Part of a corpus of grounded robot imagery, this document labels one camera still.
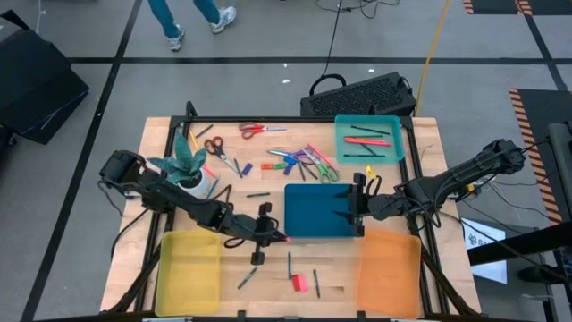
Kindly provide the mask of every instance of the white pot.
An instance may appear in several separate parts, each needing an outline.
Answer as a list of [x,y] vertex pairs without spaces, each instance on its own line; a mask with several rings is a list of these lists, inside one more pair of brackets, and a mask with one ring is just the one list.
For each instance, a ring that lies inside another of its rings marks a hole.
[[206,172],[202,168],[200,169],[200,173],[201,173],[201,180],[193,188],[185,188],[181,186],[180,183],[177,183],[177,185],[179,186],[179,188],[185,190],[189,195],[197,198],[202,198],[206,194],[206,191],[208,190],[208,176],[206,175]]

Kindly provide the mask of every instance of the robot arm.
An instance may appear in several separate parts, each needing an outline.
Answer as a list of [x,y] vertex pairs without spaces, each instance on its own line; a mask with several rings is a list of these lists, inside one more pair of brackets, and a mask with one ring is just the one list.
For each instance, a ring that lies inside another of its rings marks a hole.
[[189,217],[203,228],[241,240],[253,241],[257,249],[251,263],[264,263],[261,247],[272,242],[286,242],[288,237],[277,230],[277,221],[267,215],[272,204],[260,206],[257,219],[233,214],[232,204],[213,199],[198,199],[168,182],[157,172],[147,168],[145,158],[129,151],[114,151],[99,172],[108,188],[122,195],[136,191],[143,206],[155,212],[173,211],[176,207],[189,213]]
[[364,235],[362,218],[373,216],[383,220],[403,214],[416,216],[433,214],[441,208],[447,196],[486,175],[513,174],[525,164],[521,148],[511,140],[496,140],[483,148],[472,159],[452,167],[434,177],[421,177],[395,187],[393,194],[369,195],[364,193],[366,177],[354,175],[354,185],[343,193],[349,202],[349,213],[338,213],[356,226]]

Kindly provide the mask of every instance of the blue pen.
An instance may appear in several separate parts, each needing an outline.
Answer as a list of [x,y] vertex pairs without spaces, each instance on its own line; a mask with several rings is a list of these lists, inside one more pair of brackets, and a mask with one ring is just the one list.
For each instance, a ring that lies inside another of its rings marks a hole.
[[208,194],[206,195],[206,198],[209,199],[211,198],[211,195],[213,194],[213,191],[216,188],[216,184],[218,183],[218,178],[216,178],[216,180],[213,183],[213,186],[211,187],[211,190],[208,192]]

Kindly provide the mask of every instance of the potted plant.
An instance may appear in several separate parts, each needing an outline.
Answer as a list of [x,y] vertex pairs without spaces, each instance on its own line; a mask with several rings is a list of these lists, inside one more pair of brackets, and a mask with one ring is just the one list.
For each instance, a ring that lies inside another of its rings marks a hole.
[[169,182],[197,198],[202,197],[208,189],[208,177],[201,168],[206,160],[206,150],[202,148],[193,156],[187,140],[176,131],[175,156],[176,158],[150,157],[148,160],[169,174]]

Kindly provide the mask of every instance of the scissors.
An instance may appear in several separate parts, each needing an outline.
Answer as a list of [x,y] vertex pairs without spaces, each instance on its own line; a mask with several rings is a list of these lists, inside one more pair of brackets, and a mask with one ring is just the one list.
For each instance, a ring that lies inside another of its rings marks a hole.
[[302,151],[306,153],[307,157],[315,163],[315,166],[317,166],[320,171],[321,183],[332,183],[340,180],[340,174],[331,165],[321,163],[317,157],[314,157],[314,155],[308,152],[305,148],[303,148]]
[[276,156],[282,156],[282,157],[293,157],[296,160],[298,160],[299,162],[306,164],[306,165],[313,165],[314,164],[314,162],[309,157],[307,157],[306,153],[304,153],[304,151],[302,151],[302,150],[300,150],[298,152],[268,150],[268,153],[274,154]]
[[223,138],[215,136],[212,140],[205,141],[205,148],[208,154],[219,157],[224,163],[229,166],[234,172],[238,172],[234,163],[224,154],[223,151]]
[[242,131],[242,139],[250,139],[255,134],[263,131],[286,131],[286,128],[273,128],[254,122],[247,122],[239,125],[239,130]]

